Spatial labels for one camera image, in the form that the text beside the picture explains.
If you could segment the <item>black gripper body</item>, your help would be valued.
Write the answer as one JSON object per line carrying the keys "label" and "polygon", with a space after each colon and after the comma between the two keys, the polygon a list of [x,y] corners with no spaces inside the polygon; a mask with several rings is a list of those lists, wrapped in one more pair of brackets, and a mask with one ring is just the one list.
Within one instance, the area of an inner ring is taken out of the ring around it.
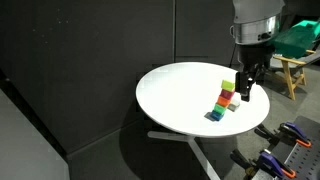
{"label": "black gripper body", "polygon": [[275,48],[268,43],[240,45],[238,60],[242,65],[239,72],[241,78],[252,79],[257,84],[264,82],[266,70],[270,67],[270,59]]}

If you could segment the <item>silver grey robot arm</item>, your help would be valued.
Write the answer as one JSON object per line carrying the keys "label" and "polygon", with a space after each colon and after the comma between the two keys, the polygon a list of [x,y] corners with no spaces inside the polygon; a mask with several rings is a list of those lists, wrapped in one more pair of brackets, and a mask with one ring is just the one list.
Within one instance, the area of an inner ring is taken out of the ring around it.
{"label": "silver grey robot arm", "polygon": [[242,101],[250,101],[254,83],[263,83],[274,46],[270,41],[279,33],[284,0],[233,0],[234,24],[230,32],[238,47],[242,70],[236,73],[235,91]]}

